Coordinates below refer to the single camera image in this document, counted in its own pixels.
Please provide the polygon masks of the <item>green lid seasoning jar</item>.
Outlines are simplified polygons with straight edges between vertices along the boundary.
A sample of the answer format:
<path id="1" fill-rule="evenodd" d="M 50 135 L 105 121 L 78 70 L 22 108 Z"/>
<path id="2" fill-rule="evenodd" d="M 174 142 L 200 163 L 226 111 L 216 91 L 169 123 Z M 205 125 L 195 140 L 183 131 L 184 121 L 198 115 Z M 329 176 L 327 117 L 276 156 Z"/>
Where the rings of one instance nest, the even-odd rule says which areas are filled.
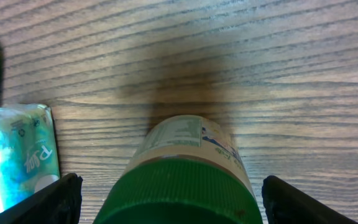
<path id="1" fill-rule="evenodd" d="M 96 223 L 261 223 L 230 135 L 195 115 L 154 127 L 111 189 Z"/>

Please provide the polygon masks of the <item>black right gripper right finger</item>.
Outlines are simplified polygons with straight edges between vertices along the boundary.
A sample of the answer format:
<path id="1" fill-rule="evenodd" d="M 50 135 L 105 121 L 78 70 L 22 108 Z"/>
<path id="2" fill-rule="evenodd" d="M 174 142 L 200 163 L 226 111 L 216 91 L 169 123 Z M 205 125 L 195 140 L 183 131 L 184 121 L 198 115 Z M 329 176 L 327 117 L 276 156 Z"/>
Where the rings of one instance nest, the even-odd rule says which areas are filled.
<path id="1" fill-rule="evenodd" d="M 269 224 L 358 224 L 274 175 L 264 179 L 262 198 Z"/>

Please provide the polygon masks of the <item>green white tissue pack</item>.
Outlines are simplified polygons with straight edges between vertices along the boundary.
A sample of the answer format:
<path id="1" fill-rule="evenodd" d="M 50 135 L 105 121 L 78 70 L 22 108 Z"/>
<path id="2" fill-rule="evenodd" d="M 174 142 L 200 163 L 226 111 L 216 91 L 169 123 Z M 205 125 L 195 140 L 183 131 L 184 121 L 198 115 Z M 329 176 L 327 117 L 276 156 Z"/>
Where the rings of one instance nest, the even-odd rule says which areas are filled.
<path id="1" fill-rule="evenodd" d="M 0 108 L 0 213 L 60 179 L 51 109 Z"/>

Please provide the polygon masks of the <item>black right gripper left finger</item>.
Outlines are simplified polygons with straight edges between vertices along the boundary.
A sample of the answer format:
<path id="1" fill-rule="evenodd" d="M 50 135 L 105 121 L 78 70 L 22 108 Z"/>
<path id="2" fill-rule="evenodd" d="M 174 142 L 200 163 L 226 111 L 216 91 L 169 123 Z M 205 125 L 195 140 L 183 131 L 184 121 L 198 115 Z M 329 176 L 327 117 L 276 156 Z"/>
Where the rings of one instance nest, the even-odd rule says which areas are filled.
<path id="1" fill-rule="evenodd" d="M 69 173 L 0 213 L 0 224 L 78 224 L 83 179 Z"/>

